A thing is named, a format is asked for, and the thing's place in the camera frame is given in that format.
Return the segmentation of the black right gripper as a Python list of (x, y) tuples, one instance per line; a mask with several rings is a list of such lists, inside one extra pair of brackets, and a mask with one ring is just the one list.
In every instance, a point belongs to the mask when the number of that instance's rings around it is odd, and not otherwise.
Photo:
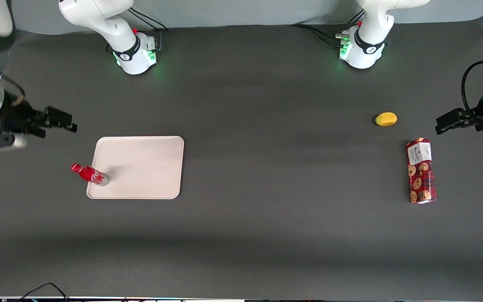
[(0, 109), (0, 134), (17, 133), (46, 138), (46, 128), (61, 128), (77, 132), (71, 114), (55, 107), (37, 110), (28, 101), (21, 101), (13, 106), (13, 99), (6, 98)]

